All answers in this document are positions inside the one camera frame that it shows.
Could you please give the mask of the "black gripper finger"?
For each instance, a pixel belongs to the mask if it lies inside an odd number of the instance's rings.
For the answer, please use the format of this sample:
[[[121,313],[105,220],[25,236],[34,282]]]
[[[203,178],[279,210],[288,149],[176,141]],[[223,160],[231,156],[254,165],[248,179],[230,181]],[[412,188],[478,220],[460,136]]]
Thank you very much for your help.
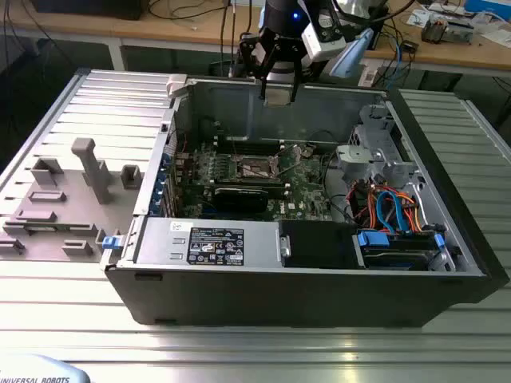
[[[293,65],[294,77],[290,102],[294,102],[303,77],[302,59],[304,57],[304,45],[299,39],[282,39],[279,47],[279,61]]]
[[[261,62],[258,62],[256,57],[252,55],[258,47],[264,53]],[[267,76],[275,64],[275,42],[270,39],[270,35],[242,34],[239,52],[247,75],[260,80],[261,89],[259,98],[264,100],[266,97]]]

